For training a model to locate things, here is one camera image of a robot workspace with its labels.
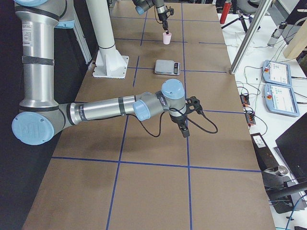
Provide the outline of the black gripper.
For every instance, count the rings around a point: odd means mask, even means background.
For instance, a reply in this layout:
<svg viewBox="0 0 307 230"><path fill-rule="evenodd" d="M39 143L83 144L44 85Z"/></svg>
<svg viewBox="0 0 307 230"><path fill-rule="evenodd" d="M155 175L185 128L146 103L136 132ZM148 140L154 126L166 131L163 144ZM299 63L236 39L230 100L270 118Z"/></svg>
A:
<svg viewBox="0 0 307 230"><path fill-rule="evenodd" d="M167 22L167 19L168 19L167 12L158 13L158 17L159 17L159 20L162 22L163 30L166 33L169 33L168 22Z"/></svg>
<svg viewBox="0 0 307 230"><path fill-rule="evenodd" d="M189 137L189 128L186 125L186 119L184 116L172 116L170 115L171 120L176 123L182 133L183 138Z"/></svg>

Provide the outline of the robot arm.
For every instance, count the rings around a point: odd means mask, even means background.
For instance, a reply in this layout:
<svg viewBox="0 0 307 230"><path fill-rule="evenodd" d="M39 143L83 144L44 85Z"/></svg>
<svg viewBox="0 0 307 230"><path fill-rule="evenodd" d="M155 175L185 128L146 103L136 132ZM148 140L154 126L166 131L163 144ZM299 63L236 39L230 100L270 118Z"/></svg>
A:
<svg viewBox="0 0 307 230"><path fill-rule="evenodd" d="M133 115L147 120L169 112L184 137L189 136L189 113L181 81L166 80L156 93L119 97L90 103L59 104L54 99L54 30L74 27L71 0L17 0L15 13L22 21L24 99L12 121L21 142L40 145L62 130L90 120Z"/></svg>
<svg viewBox="0 0 307 230"><path fill-rule="evenodd" d="M160 23L166 34L169 34L167 19L174 14L173 8L165 6L163 0L133 0L135 10L139 15L147 12L151 7L155 7Z"/></svg>

